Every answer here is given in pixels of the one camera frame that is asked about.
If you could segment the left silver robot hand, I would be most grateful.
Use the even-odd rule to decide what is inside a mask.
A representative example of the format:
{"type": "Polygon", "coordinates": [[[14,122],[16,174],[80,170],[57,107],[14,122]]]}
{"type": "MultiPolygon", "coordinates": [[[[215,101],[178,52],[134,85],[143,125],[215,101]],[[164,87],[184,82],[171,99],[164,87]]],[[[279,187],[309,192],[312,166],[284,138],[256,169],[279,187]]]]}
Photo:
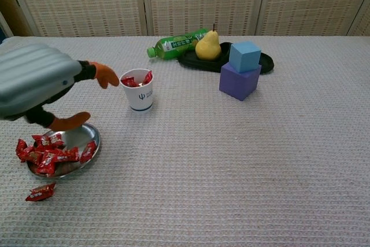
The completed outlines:
{"type": "Polygon", "coordinates": [[[88,112],[59,118],[44,110],[63,97],[75,83],[96,79],[106,89],[118,86],[111,68],[98,62],[76,60],[46,44],[33,44],[0,54],[0,120],[21,117],[53,131],[68,131],[84,124],[88,112]]]}

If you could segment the brown wooden board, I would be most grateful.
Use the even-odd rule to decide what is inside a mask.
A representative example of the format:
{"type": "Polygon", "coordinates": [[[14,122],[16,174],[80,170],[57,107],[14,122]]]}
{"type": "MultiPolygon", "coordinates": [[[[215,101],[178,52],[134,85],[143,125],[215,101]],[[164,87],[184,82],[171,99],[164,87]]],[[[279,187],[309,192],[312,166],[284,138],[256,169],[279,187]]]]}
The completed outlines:
{"type": "Polygon", "coordinates": [[[32,31],[17,0],[0,0],[0,12],[14,36],[32,35],[32,31]]]}

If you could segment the round metal plate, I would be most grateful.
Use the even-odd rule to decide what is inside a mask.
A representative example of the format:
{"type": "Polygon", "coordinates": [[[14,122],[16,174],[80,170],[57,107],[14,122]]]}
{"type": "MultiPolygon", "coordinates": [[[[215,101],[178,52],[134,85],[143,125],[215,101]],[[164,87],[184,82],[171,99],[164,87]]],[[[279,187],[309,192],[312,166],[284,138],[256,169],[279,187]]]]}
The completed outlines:
{"type": "Polygon", "coordinates": [[[69,131],[61,131],[61,139],[65,144],[65,149],[71,149],[72,147],[78,147],[79,155],[82,155],[82,152],[86,145],[94,141],[96,144],[96,150],[92,153],[92,158],[87,160],[84,163],[81,162],[64,162],[59,163],[55,168],[55,173],[52,175],[48,174],[39,174],[36,172],[37,166],[31,162],[27,162],[27,167],[31,173],[35,176],[45,179],[57,179],[63,178],[65,176],[70,175],[74,171],[78,171],[83,167],[87,166],[89,163],[94,161],[94,157],[98,155],[102,145],[102,139],[100,133],[97,128],[89,123],[85,123],[82,126],[69,130],[69,131]]]}

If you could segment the white paper cup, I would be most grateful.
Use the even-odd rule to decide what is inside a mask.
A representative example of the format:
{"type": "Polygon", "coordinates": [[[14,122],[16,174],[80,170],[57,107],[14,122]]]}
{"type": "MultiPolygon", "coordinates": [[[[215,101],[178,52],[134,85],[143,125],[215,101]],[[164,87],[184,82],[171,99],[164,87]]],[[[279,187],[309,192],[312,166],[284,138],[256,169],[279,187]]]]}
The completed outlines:
{"type": "Polygon", "coordinates": [[[124,73],[120,78],[120,84],[124,88],[125,95],[127,97],[129,107],[137,112],[146,111],[151,108],[153,104],[153,81],[142,85],[142,82],[148,73],[148,69],[132,69],[124,73]],[[121,79],[125,76],[133,76],[135,81],[139,85],[138,87],[127,87],[121,83],[121,79]]]}

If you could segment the green plastic drink bottle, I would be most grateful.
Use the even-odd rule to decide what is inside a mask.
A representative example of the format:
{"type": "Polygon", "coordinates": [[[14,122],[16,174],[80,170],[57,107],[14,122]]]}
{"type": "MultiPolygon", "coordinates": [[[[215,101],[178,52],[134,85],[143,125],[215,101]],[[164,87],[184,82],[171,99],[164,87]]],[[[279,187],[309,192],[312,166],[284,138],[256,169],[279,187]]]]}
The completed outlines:
{"type": "Polygon", "coordinates": [[[180,57],[187,51],[195,50],[197,43],[208,33],[207,29],[200,29],[191,33],[161,38],[155,46],[147,49],[149,58],[171,60],[180,57]]]}

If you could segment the black oval plate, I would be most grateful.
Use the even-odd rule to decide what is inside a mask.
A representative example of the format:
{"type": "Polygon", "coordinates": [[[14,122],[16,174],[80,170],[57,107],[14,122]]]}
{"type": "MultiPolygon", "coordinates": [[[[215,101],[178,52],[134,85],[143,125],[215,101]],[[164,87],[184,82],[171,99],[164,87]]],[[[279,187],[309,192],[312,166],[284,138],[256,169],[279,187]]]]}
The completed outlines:
{"type": "MultiPolygon", "coordinates": [[[[220,73],[221,67],[229,61],[231,45],[231,42],[221,43],[221,54],[213,61],[200,60],[194,50],[186,51],[184,54],[178,57],[177,60],[182,66],[188,68],[220,73]]],[[[265,53],[261,53],[259,64],[261,65],[260,74],[267,74],[274,68],[273,59],[265,53]]]]}

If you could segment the yellow pear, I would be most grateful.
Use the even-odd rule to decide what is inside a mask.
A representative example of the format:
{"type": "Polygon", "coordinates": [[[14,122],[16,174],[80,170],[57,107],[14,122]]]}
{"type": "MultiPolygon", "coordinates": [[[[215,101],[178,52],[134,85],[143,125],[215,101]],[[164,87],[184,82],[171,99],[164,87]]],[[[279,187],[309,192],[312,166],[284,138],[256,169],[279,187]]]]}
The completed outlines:
{"type": "Polygon", "coordinates": [[[213,24],[210,30],[196,45],[195,53],[200,60],[213,61],[221,54],[219,35],[213,24]]]}

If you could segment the white woven tablecloth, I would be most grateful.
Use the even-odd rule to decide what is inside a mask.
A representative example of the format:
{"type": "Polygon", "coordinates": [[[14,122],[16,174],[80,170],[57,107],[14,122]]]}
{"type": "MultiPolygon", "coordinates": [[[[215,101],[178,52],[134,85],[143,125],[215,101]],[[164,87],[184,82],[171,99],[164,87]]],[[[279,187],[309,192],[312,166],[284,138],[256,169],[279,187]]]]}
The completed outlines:
{"type": "Polygon", "coordinates": [[[12,37],[74,58],[153,71],[138,113],[122,87],[80,82],[48,111],[86,110],[101,151],[46,183],[14,150],[43,129],[0,121],[0,246],[370,247],[370,37],[252,36],[274,61],[238,101],[219,75],[150,60],[155,37],[12,37]]]}

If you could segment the purple foam cube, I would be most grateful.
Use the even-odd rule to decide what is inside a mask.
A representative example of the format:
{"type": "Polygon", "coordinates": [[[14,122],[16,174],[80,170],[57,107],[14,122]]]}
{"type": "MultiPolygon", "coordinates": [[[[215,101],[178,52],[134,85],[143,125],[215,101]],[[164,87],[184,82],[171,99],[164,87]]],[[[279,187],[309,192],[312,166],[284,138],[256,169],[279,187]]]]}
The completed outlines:
{"type": "Polygon", "coordinates": [[[237,72],[230,63],[221,67],[219,90],[243,101],[256,88],[261,72],[261,65],[252,71],[237,72]]]}

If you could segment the light blue foam cube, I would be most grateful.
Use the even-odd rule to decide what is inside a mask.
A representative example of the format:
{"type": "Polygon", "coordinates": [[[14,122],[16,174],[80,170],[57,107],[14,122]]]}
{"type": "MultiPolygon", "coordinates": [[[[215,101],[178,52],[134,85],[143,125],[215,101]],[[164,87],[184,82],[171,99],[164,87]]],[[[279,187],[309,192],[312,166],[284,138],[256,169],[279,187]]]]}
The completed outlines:
{"type": "Polygon", "coordinates": [[[261,49],[251,41],[233,43],[230,48],[229,63],[239,73],[258,68],[261,49]]]}

